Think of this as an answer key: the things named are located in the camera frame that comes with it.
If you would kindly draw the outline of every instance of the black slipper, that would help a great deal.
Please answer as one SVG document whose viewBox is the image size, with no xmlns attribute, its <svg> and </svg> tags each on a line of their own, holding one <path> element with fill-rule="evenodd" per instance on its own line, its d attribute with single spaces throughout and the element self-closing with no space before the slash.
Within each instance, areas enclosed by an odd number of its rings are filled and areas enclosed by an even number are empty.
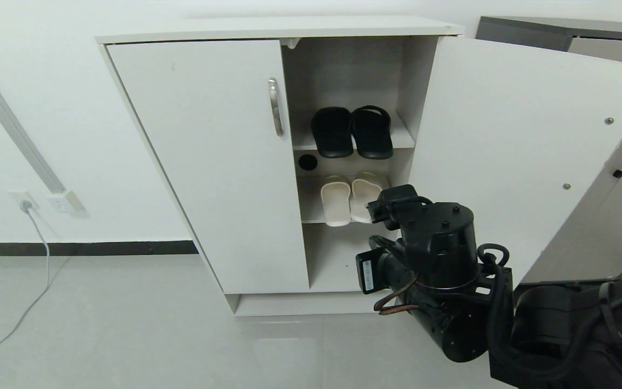
<svg viewBox="0 0 622 389">
<path fill-rule="evenodd" d="M 321 157 L 343 158 L 352 155 L 351 121 L 350 111 L 339 106 L 321 108 L 313 115 L 311 132 Z"/>
<path fill-rule="evenodd" d="M 393 156 L 390 115 L 383 108 L 365 105 L 352 113 L 352 135 L 356 152 L 363 158 L 388 159 Z"/>
</svg>

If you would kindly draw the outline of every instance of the tile floor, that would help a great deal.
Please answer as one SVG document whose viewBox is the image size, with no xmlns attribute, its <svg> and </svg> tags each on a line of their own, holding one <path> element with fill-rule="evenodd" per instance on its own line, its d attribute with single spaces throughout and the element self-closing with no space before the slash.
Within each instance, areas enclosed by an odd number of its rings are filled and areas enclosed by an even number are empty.
<svg viewBox="0 0 622 389">
<path fill-rule="evenodd" d="M 44 263 L 0 258 L 0 338 Z M 198 256 L 52 258 L 52 276 L 0 345 L 0 389 L 510 387 L 485 355 L 446 360 L 406 313 L 234 318 Z"/>
</svg>

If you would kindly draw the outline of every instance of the black robotic arm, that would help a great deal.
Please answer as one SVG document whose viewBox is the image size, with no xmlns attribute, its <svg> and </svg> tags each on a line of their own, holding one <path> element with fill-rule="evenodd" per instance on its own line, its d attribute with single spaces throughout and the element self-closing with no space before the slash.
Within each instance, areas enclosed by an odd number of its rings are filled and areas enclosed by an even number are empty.
<svg viewBox="0 0 622 389">
<path fill-rule="evenodd" d="M 402 185 L 368 210 L 402 233 L 372 236 L 356 256 L 363 293 L 393 291 L 376 312 L 409 312 L 455 362 L 489 350 L 491 377 L 512 386 L 622 389 L 622 278 L 527 285 L 513 309 L 508 250 L 477 248 L 468 207 Z M 401 303 L 386 307 L 395 297 Z"/>
</svg>

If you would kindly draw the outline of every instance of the round hole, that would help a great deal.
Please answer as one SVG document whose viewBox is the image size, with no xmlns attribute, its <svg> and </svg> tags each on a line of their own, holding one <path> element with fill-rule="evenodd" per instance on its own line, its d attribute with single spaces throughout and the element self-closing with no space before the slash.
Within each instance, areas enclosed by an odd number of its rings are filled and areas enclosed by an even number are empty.
<svg viewBox="0 0 622 389">
<path fill-rule="evenodd" d="M 318 166 L 318 160 L 313 155 L 305 153 L 299 157 L 299 167 L 304 170 L 314 170 Z"/>
</svg>

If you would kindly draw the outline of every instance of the white power cord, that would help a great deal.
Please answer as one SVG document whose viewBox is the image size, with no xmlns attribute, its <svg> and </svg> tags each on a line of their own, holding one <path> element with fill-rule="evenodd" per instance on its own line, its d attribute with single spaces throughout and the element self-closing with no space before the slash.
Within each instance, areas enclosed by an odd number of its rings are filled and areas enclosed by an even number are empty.
<svg viewBox="0 0 622 389">
<path fill-rule="evenodd" d="M 0 340 L 0 344 L 2 344 L 11 335 L 13 335 L 14 332 L 16 332 L 16 330 L 21 325 L 21 323 L 23 322 L 23 319 L 28 314 L 28 312 L 30 312 L 32 307 L 40 300 L 40 298 L 42 298 L 42 296 L 45 293 L 47 293 L 47 290 L 49 290 L 49 288 L 50 288 L 50 247 L 47 244 L 47 241 L 45 241 L 45 238 L 42 237 L 40 229 L 37 227 L 37 223 L 35 223 L 35 219 L 33 219 L 32 215 L 30 214 L 30 209 L 31 208 L 32 208 L 32 204 L 30 204 L 30 202 L 28 200 L 24 200 L 24 201 L 21 202 L 21 210 L 23 212 L 25 212 L 25 214 L 27 214 L 28 217 L 30 217 L 30 221 L 32 221 L 33 226 L 35 226 L 35 231 L 37 231 L 37 236 L 40 237 L 40 240 L 42 241 L 42 244 L 45 245 L 45 251 L 47 252 L 47 285 L 45 285 L 45 290 L 42 291 L 42 293 L 40 293 L 40 296 L 37 296 L 35 301 L 33 301 L 32 304 L 30 304 L 30 307 L 28 307 L 27 310 L 25 310 L 25 312 L 23 313 L 21 318 L 18 320 L 18 323 L 16 323 L 16 326 L 13 327 L 13 330 L 11 330 L 11 332 L 9 332 L 8 335 L 6 335 L 5 337 L 3 337 L 2 340 Z"/>
</svg>

